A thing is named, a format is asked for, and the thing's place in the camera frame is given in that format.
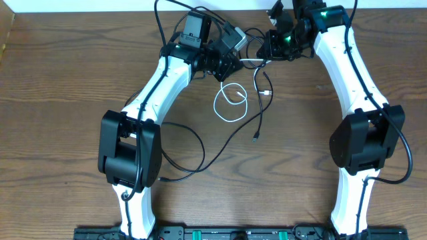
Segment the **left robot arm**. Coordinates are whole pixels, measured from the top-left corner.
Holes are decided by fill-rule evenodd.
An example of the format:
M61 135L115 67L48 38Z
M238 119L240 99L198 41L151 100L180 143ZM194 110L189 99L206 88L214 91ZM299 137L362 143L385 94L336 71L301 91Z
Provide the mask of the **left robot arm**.
M101 120L97 168L119 199L120 239L149 239L155 227L151 186L162 161L161 125L177 96L197 72L222 82L242 68L235 53L247 43L246 34L225 22L218 25L218 39L209 40L214 21L190 11L183 31L164 41L145 87L121 111L109 110Z

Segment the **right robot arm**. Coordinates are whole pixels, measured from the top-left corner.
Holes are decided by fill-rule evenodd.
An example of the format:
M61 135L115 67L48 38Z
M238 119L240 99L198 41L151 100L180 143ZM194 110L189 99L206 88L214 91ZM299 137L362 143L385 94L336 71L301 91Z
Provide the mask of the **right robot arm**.
M404 141L405 113L390 105L373 82L356 46L352 13L325 2L294 1L293 13L281 1L268 11L273 29L257 52L268 61L293 61L309 50L324 64L338 96L342 122L329 140L330 154L339 169L336 203L324 239L397 239L397 229L373 230L367 211L373 185Z

